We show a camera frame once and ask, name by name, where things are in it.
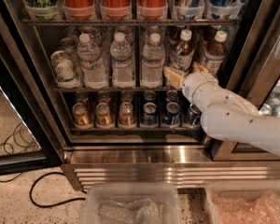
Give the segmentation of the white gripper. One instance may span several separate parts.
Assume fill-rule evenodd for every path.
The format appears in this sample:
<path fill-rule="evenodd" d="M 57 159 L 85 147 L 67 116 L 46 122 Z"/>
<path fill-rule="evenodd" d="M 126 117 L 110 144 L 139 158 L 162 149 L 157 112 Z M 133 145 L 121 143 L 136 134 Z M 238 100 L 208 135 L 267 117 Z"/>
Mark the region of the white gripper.
<path fill-rule="evenodd" d="M 167 87 L 182 87 L 184 97 L 200 110 L 205 110 L 219 94 L 218 81 L 213 75 L 205 73 L 208 70 L 196 61 L 192 63 L 192 72 L 187 76 L 173 67 L 165 66 L 163 69 Z"/>

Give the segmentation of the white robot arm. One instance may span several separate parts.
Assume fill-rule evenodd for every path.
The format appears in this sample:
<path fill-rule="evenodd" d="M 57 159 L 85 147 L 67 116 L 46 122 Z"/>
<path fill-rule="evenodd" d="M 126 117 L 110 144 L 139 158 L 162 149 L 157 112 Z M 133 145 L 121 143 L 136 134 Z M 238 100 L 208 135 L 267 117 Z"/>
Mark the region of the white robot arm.
<path fill-rule="evenodd" d="M 245 98 L 219 86 L 208 72 L 185 72 L 166 66 L 164 76 L 202 112 L 201 126 L 220 141 L 248 143 L 280 157 L 280 118 L 262 116 Z"/>

